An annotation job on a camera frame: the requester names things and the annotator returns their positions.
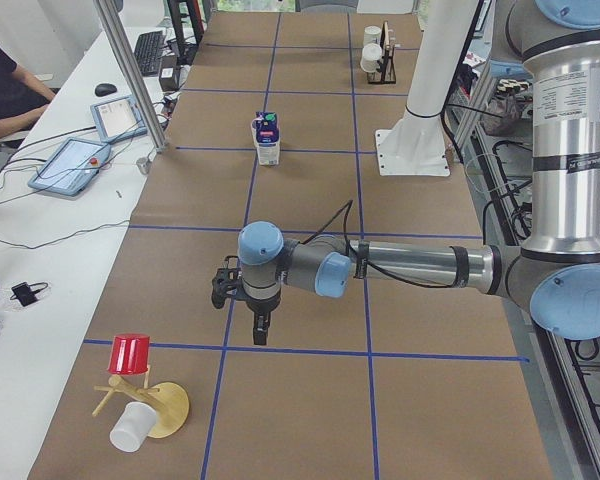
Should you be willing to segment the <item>aluminium frame post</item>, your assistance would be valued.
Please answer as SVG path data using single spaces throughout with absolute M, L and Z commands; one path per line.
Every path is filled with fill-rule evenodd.
M 136 97 L 142 120 L 147 127 L 155 150 L 157 153 L 162 153 L 167 145 L 166 137 L 158 121 L 144 78 L 141 75 L 114 2 L 112 0 L 94 0 L 94 5 L 114 57 L 127 85 Z

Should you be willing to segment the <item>seated person in black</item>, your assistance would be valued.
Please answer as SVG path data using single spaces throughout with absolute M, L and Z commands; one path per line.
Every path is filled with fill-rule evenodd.
M 28 130 L 55 96 L 53 90 L 0 47 L 0 139 Z

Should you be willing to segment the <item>far teach pendant tablet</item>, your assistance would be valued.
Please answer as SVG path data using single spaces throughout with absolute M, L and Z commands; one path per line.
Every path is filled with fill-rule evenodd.
M 133 95 L 94 104 L 90 110 L 99 138 L 104 143 L 116 143 L 147 132 Z

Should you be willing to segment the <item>black computer mouse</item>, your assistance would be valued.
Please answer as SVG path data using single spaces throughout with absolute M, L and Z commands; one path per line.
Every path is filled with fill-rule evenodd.
M 117 91 L 117 87 L 111 83 L 100 83 L 94 88 L 94 95 L 96 97 L 104 97 L 114 94 Z

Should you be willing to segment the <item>white cup on rack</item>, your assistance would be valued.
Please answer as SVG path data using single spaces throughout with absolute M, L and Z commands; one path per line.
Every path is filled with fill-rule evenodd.
M 382 34 L 382 28 L 377 25 L 369 25 L 364 29 L 363 45 L 378 44 Z
M 377 43 L 368 43 L 362 48 L 360 68 L 365 73 L 374 73 L 383 58 L 383 48 Z

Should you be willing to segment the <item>red plastic cup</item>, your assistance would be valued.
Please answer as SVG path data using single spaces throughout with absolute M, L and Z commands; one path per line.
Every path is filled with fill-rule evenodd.
M 139 333 L 117 334 L 107 371 L 110 374 L 138 375 L 149 370 L 150 337 Z

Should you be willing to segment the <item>blue white milk carton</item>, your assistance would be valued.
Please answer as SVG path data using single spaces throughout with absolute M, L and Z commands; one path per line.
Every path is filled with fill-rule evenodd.
M 251 122 L 251 132 L 258 163 L 262 166 L 279 164 L 280 130 L 275 112 L 257 111 Z

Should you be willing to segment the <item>white plastic cup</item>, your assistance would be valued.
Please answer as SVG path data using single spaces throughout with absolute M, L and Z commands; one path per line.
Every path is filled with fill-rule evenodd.
M 110 431 L 110 442 L 123 452 L 136 452 L 156 422 L 157 412 L 151 406 L 139 401 L 129 402 Z

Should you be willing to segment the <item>near teach pendant tablet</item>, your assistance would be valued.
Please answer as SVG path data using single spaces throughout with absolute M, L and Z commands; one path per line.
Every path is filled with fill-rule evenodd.
M 80 138 L 65 140 L 28 181 L 36 192 L 74 197 L 108 162 L 111 146 Z

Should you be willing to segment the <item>teach pendant tablet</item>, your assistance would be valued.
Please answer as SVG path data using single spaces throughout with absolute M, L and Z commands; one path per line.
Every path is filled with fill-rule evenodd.
M 116 143 L 147 132 L 133 95 L 94 104 L 90 110 L 99 138 L 104 143 Z
M 108 162 L 111 146 L 80 138 L 65 140 L 28 181 L 36 192 L 74 197 Z

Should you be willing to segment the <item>wooden cup tree stand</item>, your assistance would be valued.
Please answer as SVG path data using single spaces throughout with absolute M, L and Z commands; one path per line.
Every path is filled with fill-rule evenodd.
M 156 424 L 149 430 L 148 436 L 153 439 L 166 438 L 178 431 L 185 423 L 190 401 L 186 390 L 174 382 L 162 382 L 149 386 L 149 371 L 144 374 L 143 386 L 138 387 L 120 374 L 111 374 L 107 386 L 94 386 L 96 391 L 105 392 L 105 396 L 92 412 L 96 417 L 106 403 L 116 393 L 148 405 L 157 414 Z

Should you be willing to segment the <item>black keyboard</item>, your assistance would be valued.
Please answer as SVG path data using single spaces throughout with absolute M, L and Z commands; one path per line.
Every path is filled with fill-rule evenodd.
M 164 35 L 161 31 L 142 33 L 138 36 L 134 57 L 142 76 L 159 73 L 164 46 Z

